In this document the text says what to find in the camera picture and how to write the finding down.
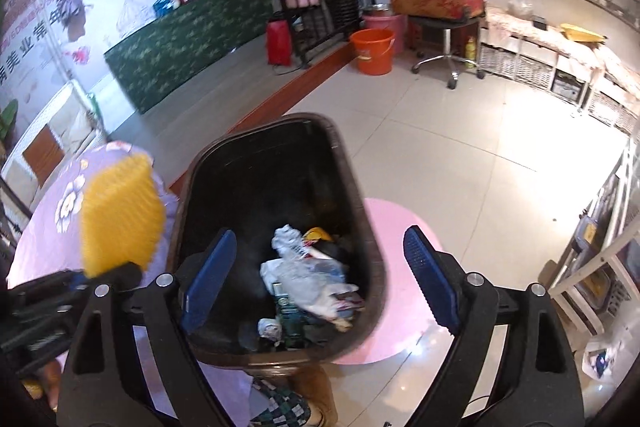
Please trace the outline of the left hand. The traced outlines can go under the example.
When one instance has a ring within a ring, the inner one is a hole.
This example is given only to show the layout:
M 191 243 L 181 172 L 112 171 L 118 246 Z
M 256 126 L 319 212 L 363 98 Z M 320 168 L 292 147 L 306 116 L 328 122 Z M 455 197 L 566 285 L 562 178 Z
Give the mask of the left hand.
M 58 410 L 62 381 L 62 365 L 58 359 L 53 359 L 36 373 L 22 380 L 28 394 L 34 400 L 44 400 L 53 412 Z

